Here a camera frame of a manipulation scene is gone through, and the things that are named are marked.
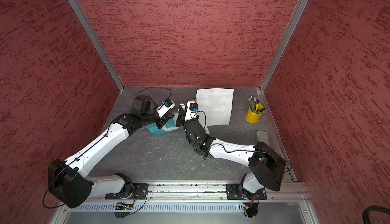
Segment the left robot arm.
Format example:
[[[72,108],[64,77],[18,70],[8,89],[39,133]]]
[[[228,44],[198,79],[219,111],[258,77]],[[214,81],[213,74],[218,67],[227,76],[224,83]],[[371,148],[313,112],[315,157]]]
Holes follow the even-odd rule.
[[[108,177],[90,177],[91,170],[118,144],[138,129],[156,124],[160,129],[174,117],[175,103],[166,98],[156,105],[149,96],[136,96],[129,112],[116,117],[108,128],[89,145],[66,160],[55,160],[48,167],[48,189],[64,205],[75,208],[91,197],[113,195],[119,199],[135,199],[132,179],[116,173]]]

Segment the white receipt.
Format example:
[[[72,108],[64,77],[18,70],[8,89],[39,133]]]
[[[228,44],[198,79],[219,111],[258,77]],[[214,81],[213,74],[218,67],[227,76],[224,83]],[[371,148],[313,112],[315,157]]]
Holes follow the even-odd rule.
[[[206,131],[206,134],[210,135],[210,132],[209,132],[209,129],[207,126],[205,126],[205,131]]]

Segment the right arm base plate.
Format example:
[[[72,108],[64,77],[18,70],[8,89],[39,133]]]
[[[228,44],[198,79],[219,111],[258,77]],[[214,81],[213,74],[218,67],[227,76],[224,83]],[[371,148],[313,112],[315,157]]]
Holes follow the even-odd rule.
[[[240,184],[226,184],[226,195],[228,200],[267,200],[265,188],[259,189],[255,194],[245,190]]]

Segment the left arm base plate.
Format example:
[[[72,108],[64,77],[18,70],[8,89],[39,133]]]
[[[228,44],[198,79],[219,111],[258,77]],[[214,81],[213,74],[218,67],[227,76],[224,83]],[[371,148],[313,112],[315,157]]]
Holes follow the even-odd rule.
[[[128,183],[116,194],[106,194],[107,200],[134,201],[145,200],[149,185],[147,183]]]

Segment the white gift bag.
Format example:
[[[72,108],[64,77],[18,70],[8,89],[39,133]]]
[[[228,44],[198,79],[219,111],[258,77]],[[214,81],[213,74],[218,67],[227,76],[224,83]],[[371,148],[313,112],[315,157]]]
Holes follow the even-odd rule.
[[[197,90],[199,110],[206,114],[206,126],[229,125],[233,107],[234,89]]]

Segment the teal gift bag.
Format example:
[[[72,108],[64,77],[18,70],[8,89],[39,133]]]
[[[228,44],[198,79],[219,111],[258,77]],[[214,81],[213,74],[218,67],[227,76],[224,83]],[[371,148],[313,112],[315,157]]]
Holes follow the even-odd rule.
[[[159,136],[168,134],[170,132],[182,129],[182,127],[176,126],[176,123],[175,123],[173,118],[170,119],[161,129],[159,129],[156,124],[151,124],[151,125],[147,126],[146,128],[148,129],[148,131],[152,135],[154,135],[156,137],[159,137]]]

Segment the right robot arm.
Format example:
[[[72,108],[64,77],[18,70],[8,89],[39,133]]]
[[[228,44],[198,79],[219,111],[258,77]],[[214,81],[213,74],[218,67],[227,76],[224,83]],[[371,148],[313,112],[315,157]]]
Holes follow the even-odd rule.
[[[238,192],[244,199],[254,198],[263,188],[274,192],[281,189],[287,161],[274,151],[266,142],[256,145],[239,145],[222,141],[206,133],[197,116],[201,113],[194,101],[188,105],[180,104],[177,127],[183,127],[186,139],[197,155],[204,160],[208,157],[223,159],[248,167],[251,173],[241,179]]]

